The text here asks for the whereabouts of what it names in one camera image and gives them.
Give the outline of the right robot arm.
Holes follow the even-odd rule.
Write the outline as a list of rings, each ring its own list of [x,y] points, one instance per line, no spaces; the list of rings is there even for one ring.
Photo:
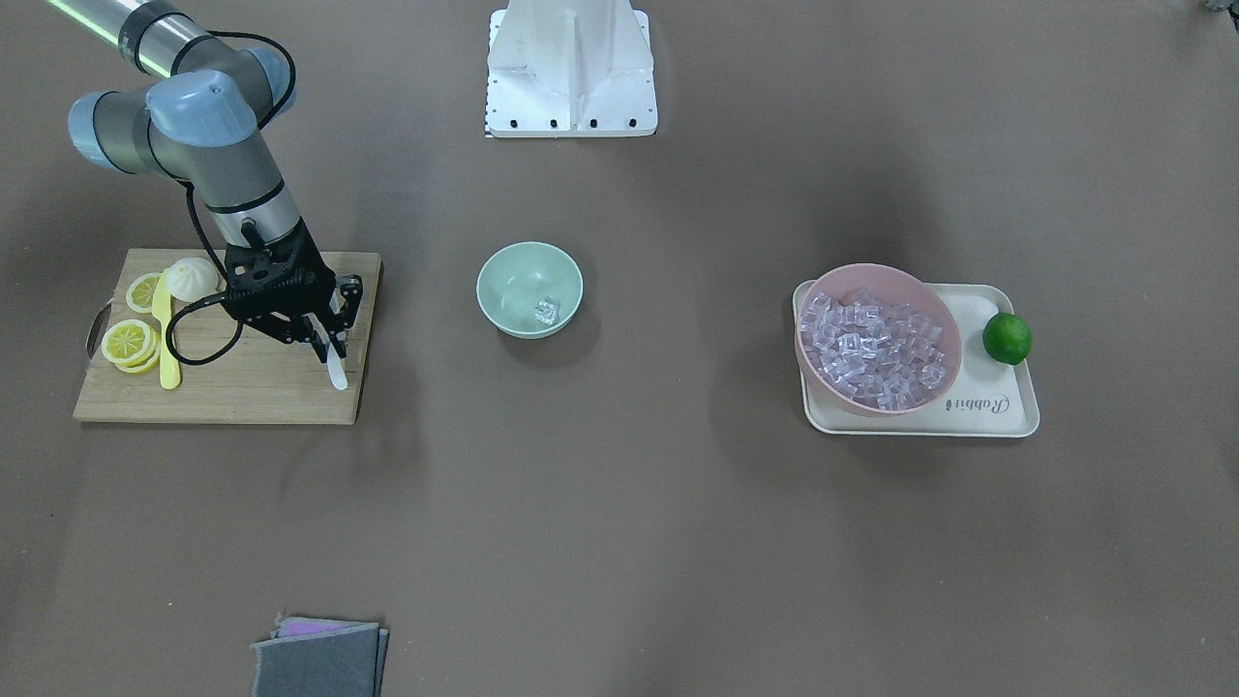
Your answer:
[[[235,50],[169,1],[57,1],[56,9],[155,82],[142,92],[85,94],[68,134],[83,158],[124,175],[162,175],[202,201],[225,250],[211,261],[225,288],[209,295],[240,327],[305,344],[332,370],[363,295],[357,275],[326,264],[261,131],[295,97],[281,45]]]

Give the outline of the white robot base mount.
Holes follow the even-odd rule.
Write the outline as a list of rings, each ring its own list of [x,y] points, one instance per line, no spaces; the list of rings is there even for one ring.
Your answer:
[[[488,22],[489,137],[658,129],[650,20],[628,1],[510,1]]]

